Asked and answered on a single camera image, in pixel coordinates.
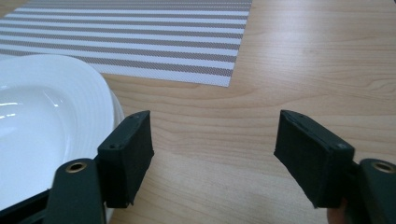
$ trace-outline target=striped placemat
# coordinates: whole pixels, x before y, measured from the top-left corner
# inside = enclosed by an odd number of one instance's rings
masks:
[[[251,0],[31,0],[0,19],[0,58],[73,56],[101,73],[229,86]]]

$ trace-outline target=metal rivet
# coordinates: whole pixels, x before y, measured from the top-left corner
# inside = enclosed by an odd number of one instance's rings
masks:
[[[388,173],[388,174],[396,173],[396,169],[394,166],[391,166],[391,165],[384,163],[382,161],[374,161],[372,163],[372,165],[374,166],[375,169],[377,169],[381,172]]]
[[[87,163],[78,161],[68,165],[66,167],[66,172],[70,174],[77,173],[85,169],[85,167],[87,167]]]

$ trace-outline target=wooden table surface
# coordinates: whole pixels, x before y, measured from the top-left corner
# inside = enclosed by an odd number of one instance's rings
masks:
[[[24,0],[2,0],[0,16]],[[396,4],[253,0],[229,88],[104,74],[151,111],[155,156],[125,223],[326,223],[273,155],[280,109],[396,163]]]

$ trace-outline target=gray and white striped placemat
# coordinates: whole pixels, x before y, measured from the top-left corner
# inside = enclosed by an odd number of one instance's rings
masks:
[[[229,86],[251,0],[31,0],[0,20],[0,58],[81,59],[101,73]]]

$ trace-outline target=white plate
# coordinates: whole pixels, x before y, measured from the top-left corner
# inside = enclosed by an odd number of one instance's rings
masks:
[[[49,189],[61,164],[94,158],[122,119],[105,80],[80,60],[0,61],[0,210]]]

